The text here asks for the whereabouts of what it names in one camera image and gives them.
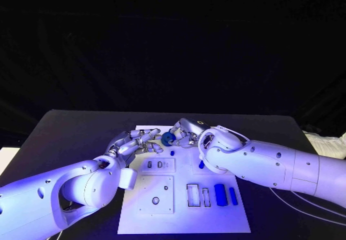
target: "white fabric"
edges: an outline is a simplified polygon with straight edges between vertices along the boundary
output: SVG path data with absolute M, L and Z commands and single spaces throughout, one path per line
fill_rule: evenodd
M 313 145 L 319 155 L 336 159 L 346 157 L 346 133 L 342 137 L 320 136 L 316 133 L 304 132 L 304 135 Z

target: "round hole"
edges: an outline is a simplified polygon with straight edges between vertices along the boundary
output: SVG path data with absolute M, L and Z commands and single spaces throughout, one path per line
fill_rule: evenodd
M 156 197 L 153 198 L 153 204 L 157 205 L 159 202 L 160 202 L 160 199 L 159 199 L 159 197 L 156 196 Z

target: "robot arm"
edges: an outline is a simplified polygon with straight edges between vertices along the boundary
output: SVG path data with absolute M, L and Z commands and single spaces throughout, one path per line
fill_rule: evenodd
M 255 184 L 306 193 L 346 208 L 345 160 L 250 140 L 222 126 L 198 136 L 199 158 L 215 173 L 231 171 Z
M 94 160 L 25 178 L 0 188 L 0 239 L 46 239 L 133 189 L 137 171 L 126 168 L 136 154 L 163 151 L 149 142 L 160 130 L 123 132 Z

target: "robotic hand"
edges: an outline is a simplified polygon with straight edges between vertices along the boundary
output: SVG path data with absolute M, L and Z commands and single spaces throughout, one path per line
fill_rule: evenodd
M 179 128 L 182 139 L 176 140 L 172 134 Z M 186 118 L 163 134 L 163 144 L 166 136 L 169 145 L 198 146 L 199 158 L 215 173 L 231 171 L 255 184 L 309 194 L 346 208 L 345 160 L 250 140 L 228 128 L 211 128 Z
M 137 171 L 126 168 L 136 154 L 160 153 L 160 130 L 123 132 L 94 160 L 28 177 L 0 188 L 0 239 L 46 239 L 133 189 Z

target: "blue object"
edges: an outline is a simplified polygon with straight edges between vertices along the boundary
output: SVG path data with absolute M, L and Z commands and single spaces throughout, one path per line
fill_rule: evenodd
M 216 195 L 216 204 L 218 206 L 227 206 L 228 203 L 228 197 L 227 197 L 227 190 L 224 184 L 214 185 L 215 188 L 215 195 Z
M 238 205 L 237 193 L 235 193 L 235 189 L 232 187 L 229 188 L 229 193 L 231 193 L 232 204 Z
M 205 167 L 205 163 L 203 163 L 203 160 L 202 160 L 201 163 L 199 163 L 199 168 L 203 169 L 203 167 Z
M 176 140 L 176 135 L 175 134 L 172 134 L 170 133 L 170 131 L 167 131 L 163 135 L 162 135 L 162 139 L 160 139 L 160 142 L 162 142 L 162 144 L 166 146 L 166 147 L 169 147 L 169 146 L 172 146 L 170 144 L 169 144 L 169 141 L 170 140 Z

